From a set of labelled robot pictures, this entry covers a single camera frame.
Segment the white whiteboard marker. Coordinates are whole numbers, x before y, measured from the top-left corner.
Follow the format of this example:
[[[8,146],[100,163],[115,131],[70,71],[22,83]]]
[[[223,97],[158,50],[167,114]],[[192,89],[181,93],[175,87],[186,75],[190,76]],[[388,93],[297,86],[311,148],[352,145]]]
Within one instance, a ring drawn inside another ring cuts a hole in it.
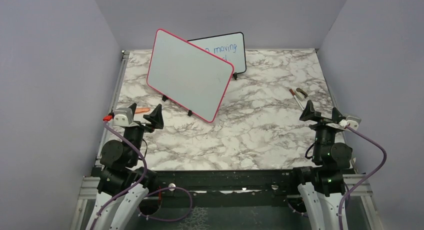
[[[294,91],[292,88],[290,88],[290,89],[289,89],[289,92],[290,92],[290,93],[291,93],[291,95],[293,96],[294,100],[296,101],[296,103],[297,103],[297,105],[300,107],[300,109],[301,109],[301,110],[303,110],[303,109],[304,109],[304,107],[303,107],[302,103],[300,102],[299,98],[297,97],[297,95],[296,95],[295,91]]]

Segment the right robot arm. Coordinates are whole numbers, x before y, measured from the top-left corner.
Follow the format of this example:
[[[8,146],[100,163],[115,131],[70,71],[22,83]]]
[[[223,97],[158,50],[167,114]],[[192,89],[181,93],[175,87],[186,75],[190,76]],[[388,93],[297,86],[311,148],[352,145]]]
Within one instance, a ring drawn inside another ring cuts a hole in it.
[[[346,230],[347,188],[343,170],[351,166],[352,148],[336,142],[340,129],[332,127],[345,117],[337,108],[330,118],[323,117],[308,100],[300,121],[313,121],[310,129],[315,131],[311,161],[315,167],[296,167],[294,176],[288,180],[289,189],[300,194],[313,230]]]

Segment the pink framed whiteboard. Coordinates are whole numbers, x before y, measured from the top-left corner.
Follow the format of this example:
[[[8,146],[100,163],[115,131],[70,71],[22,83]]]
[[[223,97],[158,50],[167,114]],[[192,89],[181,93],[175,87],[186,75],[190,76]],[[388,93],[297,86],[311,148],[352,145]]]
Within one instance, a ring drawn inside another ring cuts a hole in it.
[[[159,28],[146,83],[205,122],[212,123],[235,67],[227,60]]]

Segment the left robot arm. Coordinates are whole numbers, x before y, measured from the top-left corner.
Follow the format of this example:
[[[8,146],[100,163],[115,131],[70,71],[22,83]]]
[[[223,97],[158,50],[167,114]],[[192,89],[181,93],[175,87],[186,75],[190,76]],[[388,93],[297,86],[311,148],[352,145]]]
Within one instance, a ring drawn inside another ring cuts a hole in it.
[[[134,119],[137,104],[112,110],[102,121],[117,136],[101,149],[99,183],[92,214],[86,229],[123,230],[144,197],[157,190],[156,173],[148,170],[140,149],[144,133],[163,129],[162,105],[145,114],[147,121]]]

